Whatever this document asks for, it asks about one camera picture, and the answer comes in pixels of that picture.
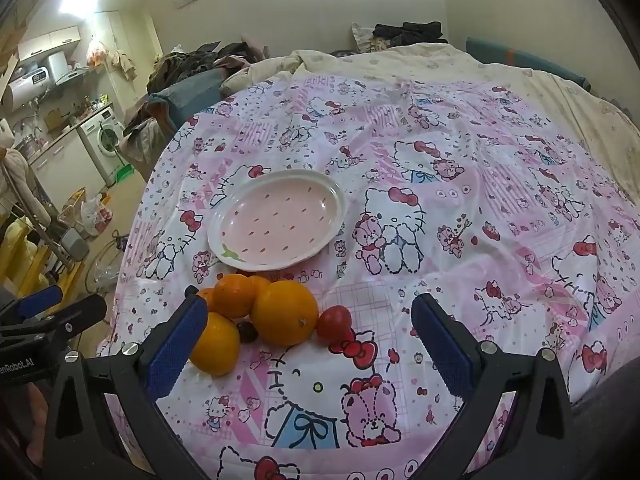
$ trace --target pile of clothes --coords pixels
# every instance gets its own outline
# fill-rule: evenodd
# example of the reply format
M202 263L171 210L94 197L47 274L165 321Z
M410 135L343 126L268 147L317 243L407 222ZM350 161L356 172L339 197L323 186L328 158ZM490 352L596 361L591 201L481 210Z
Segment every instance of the pile of clothes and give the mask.
M125 117L119 152L148 180L162 150L197 112L221 100L220 85L230 76L267 57L266 47L247 41L206 43L193 52L159 59L146 85L147 95Z
M442 37L440 22L404 22L402 27L377 24L373 29L373 35L388 40L388 46L406 46L414 43L449 43Z

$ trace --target bed sheet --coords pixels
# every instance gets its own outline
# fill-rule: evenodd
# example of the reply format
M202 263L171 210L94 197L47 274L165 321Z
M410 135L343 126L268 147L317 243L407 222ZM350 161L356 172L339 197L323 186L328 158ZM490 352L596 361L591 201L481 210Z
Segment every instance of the bed sheet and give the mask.
M640 304L640 217L577 142L500 82L279 74L192 117L162 154L101 348L143 340L187 285L233 271L210 252L206 226L234 186L308 168L344 189L338 236L267 277L304 283L321 308L348 307L348 340L258 341L222 378L187 363L158 400L212 478L410 476L461 405L411 326L423 292L478 339L553 349L573 400L606 376ZM511 398L472 468L490 455Z
M225 81L231 94L270 77L331 73L370 76L387 82L499 82L543 111L565 134L580 142L609 172L623 192L640 203L640 134L616 106L589 94L572 81L548 72L499 63L483 64L449 44L419 43L384 52L336 58L315 50L267 59Z

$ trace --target kitchen counter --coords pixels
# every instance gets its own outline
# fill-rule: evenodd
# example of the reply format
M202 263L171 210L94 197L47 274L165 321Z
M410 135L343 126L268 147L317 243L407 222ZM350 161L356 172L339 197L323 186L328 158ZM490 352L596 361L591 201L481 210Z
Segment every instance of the kitchen counter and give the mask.
M53 148L60 140L64 139L65 136L68 136L68 134L70 134L72 131L74 131L76 128L79 128L80 126L82 126L85 122L87 122L89 119L91 119L92 117L96 116L97 114L99 114L101 111L103 111L105 108L108 108L110 106L112 106L113 103L111 101L107 101L107 103L103 106L101 106L100 108L98 108L97 110L94 110L93 112L91 112L89 115L87 115L87 117L85 117L84 119L82 119L81 121L79 121L79 123L76 123L68 132L65 132L64 134L61 134L60 136L58 136L55 140L52 140L51 142L48 142L47 144L44 145L43 148L40 149L40 151L38 153L35 153L34 155L31 155L28 159L27 162L29 164L33 164L36 160L38 160L38 158L42 155L44 155L47 150Z

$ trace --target hello kitty bed sheet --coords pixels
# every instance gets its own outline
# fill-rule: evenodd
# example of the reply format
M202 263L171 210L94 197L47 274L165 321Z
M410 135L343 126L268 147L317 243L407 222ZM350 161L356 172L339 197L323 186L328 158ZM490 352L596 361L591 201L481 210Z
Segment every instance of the hello kitty bed sheet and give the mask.
M321 309L343 304L353 331L330 347L242 346L221 378L186 364L158 406L212 478L408 478L462 405L411 325L423 292L478 340L553 349L574 401L607 373L640 305L638 213L499 81L267 80L192 117L145 190L101 351L142 341L188 285L233 272L207 222L234 187L289 168L335 179L348 214L320 254L266 276L303 283Z

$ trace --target pile of fruit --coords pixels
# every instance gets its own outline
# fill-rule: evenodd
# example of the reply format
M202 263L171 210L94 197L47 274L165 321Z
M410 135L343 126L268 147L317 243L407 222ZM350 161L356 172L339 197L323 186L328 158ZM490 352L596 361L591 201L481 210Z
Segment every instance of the pile of fruit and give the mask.
M261 276L227 274L216 286L197 294L207 302L209 319L193 348L191 362L203 372L220 376L236 366L242 343L258 337L277 346L292 346L309 339L316 329L324 344L342 341L351 328L351 314L341 306L318 317L318 303L306 286L283 280L271 283Z

